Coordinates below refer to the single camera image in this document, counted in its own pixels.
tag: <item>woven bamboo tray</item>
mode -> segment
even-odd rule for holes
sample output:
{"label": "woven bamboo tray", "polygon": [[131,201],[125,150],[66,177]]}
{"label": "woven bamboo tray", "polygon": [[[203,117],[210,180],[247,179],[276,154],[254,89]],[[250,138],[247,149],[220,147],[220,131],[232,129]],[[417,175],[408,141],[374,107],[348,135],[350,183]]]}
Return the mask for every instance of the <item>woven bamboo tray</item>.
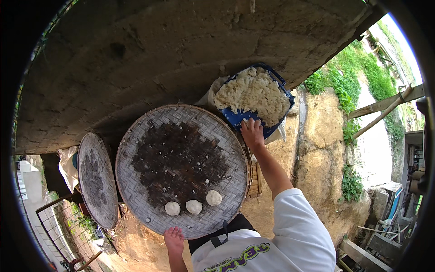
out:
{"label": "woven bamboo tray", "polygon": [[80,191],[91,217],[103,228],[114,228],[118,220],[118,197],[112,164],[103,140],[95,133],[80,142],[77,170]]}
{"label": "woven bamboo tray", "polygon": [[[173,104],[147,112],[128,129],[115,175],[125,203],[149,229],[163,234],[178,226],[187,239],[195,239],[234,218],[248,192],[250,168],[224,121],[200,107]],[[207,203],[211,189],[222,195],[220,205]],[[191,199],[202,202],[200,214],[186,210]],[[166,213],[169,201],[180,205],[179,215]]]}

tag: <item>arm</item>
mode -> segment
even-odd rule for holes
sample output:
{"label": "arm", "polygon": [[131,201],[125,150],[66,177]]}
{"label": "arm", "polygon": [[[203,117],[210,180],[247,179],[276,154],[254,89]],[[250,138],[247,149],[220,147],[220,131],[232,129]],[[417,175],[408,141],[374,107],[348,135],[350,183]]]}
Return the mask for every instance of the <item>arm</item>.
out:
{"label": "arm", "polygon": [[257,158],[261,172],[272,190],[272,200],[282,191],[294,188],[287,173],[266,149],[264,145],[263,126],[261,126],[260,120],[254,122],[254,120],[250,118],[248,124],[242,122],[241,126],[243,139]]}
{"label": "arm", "polygon": [[182,229],[171,227],[164,232],[163,237],[167,248],[171,272],[187,272],[182,255],[184,250],[184,235],[182,234]]}

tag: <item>white dough ball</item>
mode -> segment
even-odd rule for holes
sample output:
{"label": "white dough ball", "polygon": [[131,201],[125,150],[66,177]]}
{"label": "white dough ball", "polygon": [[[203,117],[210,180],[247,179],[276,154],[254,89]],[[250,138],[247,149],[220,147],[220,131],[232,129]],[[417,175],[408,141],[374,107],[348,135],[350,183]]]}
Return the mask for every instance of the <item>white dough ball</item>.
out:
{"label": "white dough ball", "polygon": [[219,194],[219,192],[215,190],[208,191],[206,199],[207,199],[207,203],[210,206],[216,206],[222,202],[221,194]]}
{"label": "white dough ball", "polygon": [[192,199],[186,202],[186,208],[190,213],[197,215],[202,211],[202,203]]}
{"label": "white dough ball", "polygon": [[180,213],[180,205],[177,202],[169,201],[164,206],[166,213],[169,215],[178,215]]}

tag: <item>stone wall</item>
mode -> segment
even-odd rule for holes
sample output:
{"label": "stone wall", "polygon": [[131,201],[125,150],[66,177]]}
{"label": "stone wall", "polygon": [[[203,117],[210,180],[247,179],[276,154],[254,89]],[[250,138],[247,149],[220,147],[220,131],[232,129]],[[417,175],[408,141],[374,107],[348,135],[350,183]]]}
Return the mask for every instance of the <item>stone wall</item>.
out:
{"label": "stone wall", "polygon": [[245,14],[232,0],[81,0],[29,71],[16,153],[55,152],[88,131],[116,147],[146,111],[194,103],[217,77],[259,61],[292,88],[370,13],[360,0],[256,0]]}

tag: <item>plastic bag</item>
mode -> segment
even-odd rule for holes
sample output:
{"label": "plastic bag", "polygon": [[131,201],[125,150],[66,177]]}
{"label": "plastic bag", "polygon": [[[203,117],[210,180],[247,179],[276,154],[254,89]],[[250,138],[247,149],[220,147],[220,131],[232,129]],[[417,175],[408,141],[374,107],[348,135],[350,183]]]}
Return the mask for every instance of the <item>plastic bag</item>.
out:
{"label": "plastic bag", "polygon": [[79,176],[77,168],[73,164],[73,156],[78,150],[78,146],[72,146],[67,149],[58,149],[57,153],[60,157],[59,172],[64,177],[65,183],[71,193],[74,192],[74,187],[79,184]]}
{"label": "plastic bag", "polygon": [[[225,83],[225,81],[227,81],[228,78],[230,78],[230,76],[220,77],[216,79],[213,82],[213,84],[210,86],[210,89],[208,89],[207,93],[198,102],[196,102],[195,105],[200,106],[214,114],[220,114],[221,112],[214,104],[214,96],[222,87],[222,85]],[[282,121],[282,123],[278,126],[278,129],[275,130],[272,133],[272,135],[270,135],[265,139],[264,144],[269,144],[279,139],[283,139],[284,142],[287,139],[285,135],[285,118]]]}

